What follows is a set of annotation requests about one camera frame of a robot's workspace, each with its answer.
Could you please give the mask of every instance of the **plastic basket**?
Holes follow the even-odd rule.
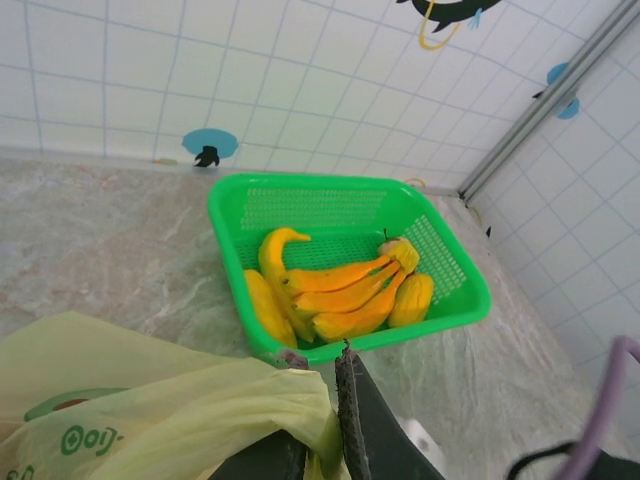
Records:
[[[389,236],[405,236],[420,253],[418,271],[435,283],[425,321],[401,328],[386,324],[354,338],[356,349],[393,345],[484,318],[490,295],[484,278],[440,214],[420,192],[395,180],[287,174],[237,174],[219,180],[209,195],[209,216],[251,350],[274,362],[283,345],[260,325],[243,270],[258,267],[267,233],[292,227],[312,237],[290,243],[287,268],[318,269],[371,260]],[[344,344],[300,340],[312,364],[332,361]]]

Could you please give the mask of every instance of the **marble countertop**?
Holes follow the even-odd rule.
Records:
[[[77,310],[196,350],[249,355],[206,212],[214,182],[2,160],[0,338]],[[448,479],[503,478],[525,452],[577,438],[593,392],[462,202],[431,200],[485,275],[491,314],[361,356],[394,412],[441,445]],[[319,369],[334,385],[332,366]],[[628,457],[616,434],[605,446]],[[556,464],[521,478],[548,478]]]

